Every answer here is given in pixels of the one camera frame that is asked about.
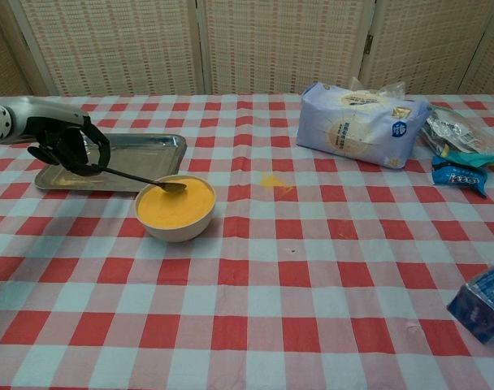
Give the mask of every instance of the metal tray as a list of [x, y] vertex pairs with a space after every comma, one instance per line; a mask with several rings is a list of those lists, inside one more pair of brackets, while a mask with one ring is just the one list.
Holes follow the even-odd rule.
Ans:
[[[178, 172], [186, 142], [173, 134], [105, 134], [110, 140], [108, 167], [148, 179], [158, 179]], [[98, 160], [98, 148], [88, 138], [84, 144], [91, 163]], [[78, 191], [139, 192], [145, 184], [110, 173], [78, 176], [61, 166], [47, 165], [34, 180], [40, 189], [71, 189]]]

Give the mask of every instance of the snack package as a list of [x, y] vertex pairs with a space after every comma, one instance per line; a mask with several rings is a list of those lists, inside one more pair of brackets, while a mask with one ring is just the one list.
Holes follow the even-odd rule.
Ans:
[[402, 168], [430, 114], [426, 102], [317, 83], [301, 97], [297, 144]]
[[488, 179], [488, 174], [484, 170], [460, 165], [438, 156], [433, 157], [431, 163], [433, 166], [431, 175], [435, 184], [469, 187], [482, 197], [487, 197], [485, 182]]
[[494, 340], [494, 266], [461, 286], [448, 310], [480, 342]]
[[453, 110], [431, 108], [432, 114], [420, 133], [437, 155], [471, 167], [494, 165], [494, 136]]

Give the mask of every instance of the cornmeal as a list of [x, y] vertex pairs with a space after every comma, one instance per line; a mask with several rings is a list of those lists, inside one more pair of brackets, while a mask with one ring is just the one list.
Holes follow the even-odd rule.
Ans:
[[205, 216], [215, 203], [215, 195], [197, 179], [175, 179], [187, 187], [182, 193], [167, 193], [159, 187], [148, 190], [139, 201], [138, 217], [153, 228], [182, 228]]

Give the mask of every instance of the blue box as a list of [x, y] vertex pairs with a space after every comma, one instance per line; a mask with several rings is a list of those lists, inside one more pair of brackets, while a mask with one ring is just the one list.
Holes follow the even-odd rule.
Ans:
[[494, 340], [494, 266], [461, 286], [448, 310], [480, 342]]

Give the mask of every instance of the spoon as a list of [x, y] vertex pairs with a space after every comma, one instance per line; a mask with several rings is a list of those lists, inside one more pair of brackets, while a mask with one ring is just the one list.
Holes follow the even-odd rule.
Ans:
[[97, 168], [99, 168], [101, 171], [108, 172], [113, 175], [126, 177], [128, 179], [140, 181], [142, 183], [156, 185], [157, 187], [160, 187], [167, 193], [182, 193], [186, 187], [186, 185], [183, 183], [174, 183], [172, 181], [154, 181], [154, 180], [146, 179], [144, 177], [130, 175], [129, 173], [116, 171], [115, 169], [111, 169], [109, 167], [102, 167], [100, 165], [97, 165]]

